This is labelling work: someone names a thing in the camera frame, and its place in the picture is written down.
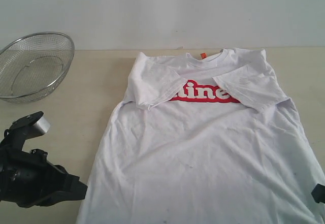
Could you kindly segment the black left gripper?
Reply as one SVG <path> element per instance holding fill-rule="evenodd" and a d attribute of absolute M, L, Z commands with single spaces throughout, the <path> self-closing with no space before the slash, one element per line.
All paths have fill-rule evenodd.
<path fill-rule="evenodd" d="M 1 200 L 22 208 L 84 200 L 87 185 L 61 165 L 47 161 L 47 152 L 1 147 Z"/>

